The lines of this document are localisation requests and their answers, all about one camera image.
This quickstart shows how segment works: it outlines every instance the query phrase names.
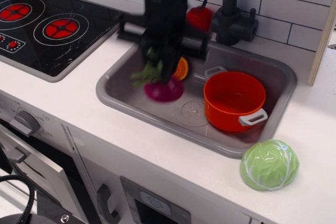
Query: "knob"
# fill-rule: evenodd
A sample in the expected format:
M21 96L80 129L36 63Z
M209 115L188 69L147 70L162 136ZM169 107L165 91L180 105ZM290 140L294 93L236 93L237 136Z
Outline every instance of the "knob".
M10 48L16 48L18 43L16 41L12 41L11 43L8 44Z
M17 113L14 119L9 122L9 124L11 127L24 134L26 137L33 135L40 129L40 125L34 116L30 115L26 111L20 111Z

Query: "black faucet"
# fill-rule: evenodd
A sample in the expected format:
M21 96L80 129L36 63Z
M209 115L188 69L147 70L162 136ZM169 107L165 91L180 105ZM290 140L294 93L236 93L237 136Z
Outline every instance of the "black faucet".
M222 7L213 17L211 30L217 33L216 41L225 45L234 45L240 39L252 41L258 29L255 17L254 8L248 16L237 8L237 0L223 0Z

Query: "red burner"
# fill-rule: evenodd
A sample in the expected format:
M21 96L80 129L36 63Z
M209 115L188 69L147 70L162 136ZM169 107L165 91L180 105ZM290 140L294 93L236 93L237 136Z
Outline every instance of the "red burner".
M26 4L15 4L6 7L0 13L2 21L17 21L26 17L32 11L31 7Z
M79 29L79 24L70 18L51 22L45 28L45 34L52 39L64 39L73 35Z

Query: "black cable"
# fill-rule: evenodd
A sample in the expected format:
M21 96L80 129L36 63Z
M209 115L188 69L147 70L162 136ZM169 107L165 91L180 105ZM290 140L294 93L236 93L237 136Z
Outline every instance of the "black cable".
M17 222L17 224L25 224L27 222L27 219L29 217L29 214L34 204L34 197L35 197L34 187L28 180L18 175L7 175L7 176L0 177L0 182L7 181L7 180L19 180L25 183L29 189L29 199L28 199L27 206Z

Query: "pot handle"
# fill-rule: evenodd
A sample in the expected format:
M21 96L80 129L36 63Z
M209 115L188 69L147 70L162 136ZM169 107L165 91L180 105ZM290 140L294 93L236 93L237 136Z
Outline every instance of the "pot handle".
M227 72L227 69L222 67L222 66L217 66L214 68L209 68L207 70L204 71L204 76L205 76L205 81L208 81L208 79L210 79L210 77L221 73L221 72Z
M268 115L266 111L263 108L261 108L260 110L250 115L240 116L238 120L242 126L252 126L266 119L268 119Z

